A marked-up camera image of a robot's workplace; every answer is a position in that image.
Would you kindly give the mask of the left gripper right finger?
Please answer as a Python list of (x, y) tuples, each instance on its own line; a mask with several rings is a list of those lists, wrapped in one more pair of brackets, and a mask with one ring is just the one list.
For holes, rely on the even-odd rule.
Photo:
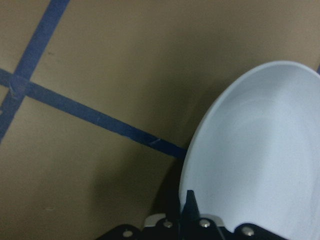
[(193, 190), (186, 192), (181, 212), (180, 238), (182, 240), (283, 240), (271, 231), (252, 223), (242, 223), (233, 232), (218, 226), (209, 217), (202, 217)]

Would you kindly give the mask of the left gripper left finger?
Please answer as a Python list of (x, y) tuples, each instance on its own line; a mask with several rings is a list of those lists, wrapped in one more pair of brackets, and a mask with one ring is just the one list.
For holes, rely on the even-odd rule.
[(144, 220), (142, 228), (121, 224), (97, 237), (96, 240), (177, 240), (179, 219), (179, 215), (152, 214)]

